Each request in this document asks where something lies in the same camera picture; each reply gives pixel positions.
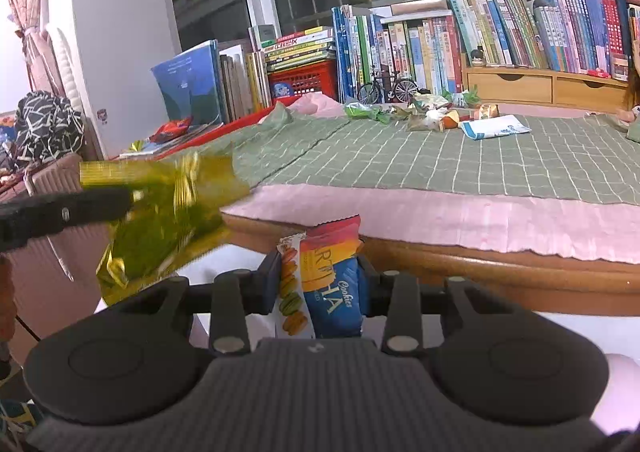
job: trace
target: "yellow plastic bag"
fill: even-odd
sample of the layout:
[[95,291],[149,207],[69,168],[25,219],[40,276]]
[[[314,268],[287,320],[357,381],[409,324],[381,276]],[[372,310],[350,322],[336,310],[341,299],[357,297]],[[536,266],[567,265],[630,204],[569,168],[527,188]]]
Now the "yellow plastic bag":
[[112,226],[96,271],[108,305],[144,289],[225,242],[220,208],[249,194],[230,155],[190,152],[165,161],[81,164],[84,187],[124,185],[133,207]]

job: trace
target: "wall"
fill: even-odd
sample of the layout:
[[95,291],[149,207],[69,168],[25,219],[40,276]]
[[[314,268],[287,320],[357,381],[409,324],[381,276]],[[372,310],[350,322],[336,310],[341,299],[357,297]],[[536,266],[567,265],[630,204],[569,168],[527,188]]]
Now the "wall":
[[7,0],[0,0],[0,113],[15,110],[18,100],[31,89],[22,55],[22,43],[15,35],[15,25]]
[[175,54],[165,0],[49,0],[49,21],[66,37],[106,158],[168,120],[150,72]]

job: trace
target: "red plastic basket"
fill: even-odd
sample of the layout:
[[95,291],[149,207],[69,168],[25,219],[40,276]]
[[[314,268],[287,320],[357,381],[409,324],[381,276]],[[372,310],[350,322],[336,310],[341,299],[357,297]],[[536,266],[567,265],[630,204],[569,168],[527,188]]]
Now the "red plastic basket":
[[300,69],[281,70],[269,75],[271,102],[299,98],[308,92],[322,92],[337,99],[338,85],[335,60],[318,62]]

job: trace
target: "miniature bicycle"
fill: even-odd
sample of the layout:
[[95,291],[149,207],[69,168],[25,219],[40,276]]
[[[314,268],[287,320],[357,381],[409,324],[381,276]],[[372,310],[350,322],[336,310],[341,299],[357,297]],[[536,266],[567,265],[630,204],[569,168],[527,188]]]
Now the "miniature bicycle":
[[383,85],[385,80],[389,80],[391,90],[388,92],[388,98],[397,99],[398,101],[408,103],[411,97],[418,91],[418,84],[411,78],[398,78],[400,71],[395,70],[393,76],[378,76],[377,71],[371,73],[371,82],[359,86],[357,92],[358,101],[367,105],[378,103],[383,96]]

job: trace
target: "black and white patterned bag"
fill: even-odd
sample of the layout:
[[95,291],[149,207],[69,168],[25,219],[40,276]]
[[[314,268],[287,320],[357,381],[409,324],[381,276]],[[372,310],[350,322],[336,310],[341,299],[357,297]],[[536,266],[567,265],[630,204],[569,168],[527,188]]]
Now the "black and white patterned bag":
[[82,115],[67,98],[44,90],[30,92],[15,113],[18,167],[33,161],[48,163],[82,147]]

